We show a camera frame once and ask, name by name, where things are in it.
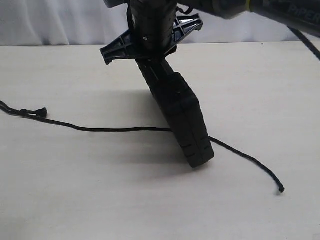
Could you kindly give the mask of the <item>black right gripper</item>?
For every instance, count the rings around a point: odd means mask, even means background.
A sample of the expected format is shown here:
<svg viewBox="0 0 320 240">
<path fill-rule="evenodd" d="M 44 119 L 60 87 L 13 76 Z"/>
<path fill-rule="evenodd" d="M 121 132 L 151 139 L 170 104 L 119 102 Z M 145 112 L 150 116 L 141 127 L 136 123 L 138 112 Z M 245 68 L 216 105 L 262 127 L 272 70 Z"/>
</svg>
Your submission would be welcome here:
<svg viewBox="0 0 320 240">
<path fill-rule="evenodd" d="M 203 21 L 192 9 L 183 11 L 175 0 L 120 0 L 105 2 L 107 7 L 127 4 L 128 30 L 100 49 L 105 64 L 114 60 L 163 59 Z"/>
</svg>

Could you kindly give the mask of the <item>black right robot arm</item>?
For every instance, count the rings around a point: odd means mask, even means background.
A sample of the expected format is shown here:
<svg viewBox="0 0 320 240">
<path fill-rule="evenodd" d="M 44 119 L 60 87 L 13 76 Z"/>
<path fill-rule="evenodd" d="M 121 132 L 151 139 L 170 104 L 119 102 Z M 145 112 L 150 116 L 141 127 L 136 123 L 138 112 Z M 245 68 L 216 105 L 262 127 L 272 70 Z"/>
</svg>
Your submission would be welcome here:
<svg viewBox="0 0 320 240">
<path fill-rule="evenodd" d="M 318 58 L 320 51 L 305 34 L 320 36 L 318 0 L 107 0 L 108 8 L 127 4 L 128 30 L 100 52 L 106 64 L 113 60 L 163 59 L 191 32 L 201 30 L 198 10 L 230 20 L 252 12 L 281 23 Z"/>
</svg>

